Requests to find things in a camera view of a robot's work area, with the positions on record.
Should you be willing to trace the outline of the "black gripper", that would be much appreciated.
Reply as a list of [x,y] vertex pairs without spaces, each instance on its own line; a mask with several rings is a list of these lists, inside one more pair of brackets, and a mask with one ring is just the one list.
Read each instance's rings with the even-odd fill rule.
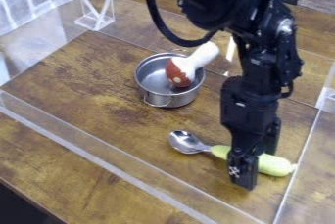
[[274,155],[278,149],[280,98],[278,86],[258,86],[242,76],[231,77],[221,87],[221,124],[232,135],[228,172],[232,183],[250,191],[256,186],[258,156]]

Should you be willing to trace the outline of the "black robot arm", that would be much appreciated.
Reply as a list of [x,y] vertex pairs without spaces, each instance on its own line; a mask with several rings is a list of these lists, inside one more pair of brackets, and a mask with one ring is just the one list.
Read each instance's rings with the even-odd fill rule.
[[180,38],[161,19],[156,0],[145,0],[153,22],[177,45],[195,47],[220,30],[232,33],[243,74],[221,88],[221,124],[232,134],[228,154],[231,181],[251,190],[256,185],[262,154],[276,152],[282,120],[279,100],[291,96],[305,61],[296,48],[295,17],[288,8],[298,0],[179,0],[195,26],[207,34],[199,40]]

